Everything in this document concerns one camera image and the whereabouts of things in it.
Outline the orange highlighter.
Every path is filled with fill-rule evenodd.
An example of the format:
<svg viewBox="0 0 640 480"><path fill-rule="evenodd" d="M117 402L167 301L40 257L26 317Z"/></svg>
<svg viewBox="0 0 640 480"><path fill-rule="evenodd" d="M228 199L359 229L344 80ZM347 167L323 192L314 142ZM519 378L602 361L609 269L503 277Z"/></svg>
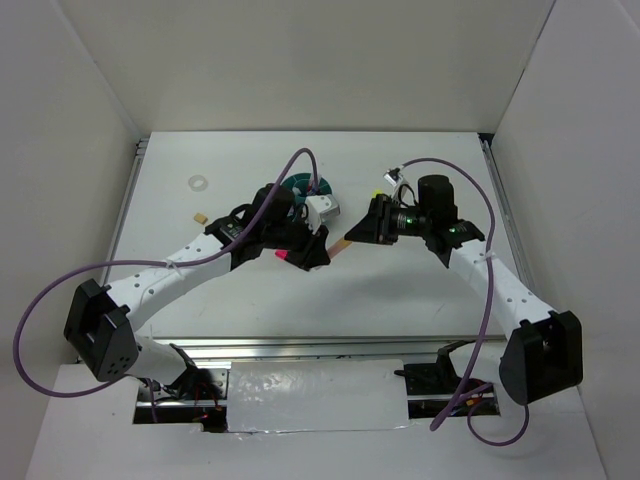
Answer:
<svg viewBox="0 0 640 480"><path fill-rule="evenodd" d="M336 241L331 247L327 249L327 253L330 258L334 258L339 253L347 249L352 244L351 241L347 241L344 238Z"/></svg>

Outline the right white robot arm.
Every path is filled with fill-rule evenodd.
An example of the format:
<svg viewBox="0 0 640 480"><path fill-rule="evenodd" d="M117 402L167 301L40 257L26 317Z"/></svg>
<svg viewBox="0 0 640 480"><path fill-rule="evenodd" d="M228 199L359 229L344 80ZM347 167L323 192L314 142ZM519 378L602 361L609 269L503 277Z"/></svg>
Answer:
<svg viewBox="0 0 640 480"><path fill-rule="evenodd" d="M490 314L506 337L498 363L500 383L517 404L528 405L579 385L583 380L579 319L540 300L492 254L484 234L459 218L448 177L423 176L417 192L414 206L376 195L345 240L393 245L402 236L419 237L445 267L479 296L490 299Z"/></svg>

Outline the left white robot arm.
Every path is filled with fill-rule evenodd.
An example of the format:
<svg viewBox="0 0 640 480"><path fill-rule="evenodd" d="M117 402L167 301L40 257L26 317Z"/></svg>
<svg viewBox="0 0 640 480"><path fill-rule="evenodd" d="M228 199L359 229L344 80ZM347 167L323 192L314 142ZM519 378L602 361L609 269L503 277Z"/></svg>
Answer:
<svg viewBox="0 0 640 480"><path fill-rule="evenodd" d="M287 262L304 271L329 264L325 222L338 212L330 194L298 203L291 190L268 184L251 203L207 225L162 266L105 286L83 282L74 293L64 336L100 382L125 376L155 381L176 399L197 388L212 388L210 373L183 349L141 336L139 330L189 291L258 258L265 249L284 252Z"/></svg>

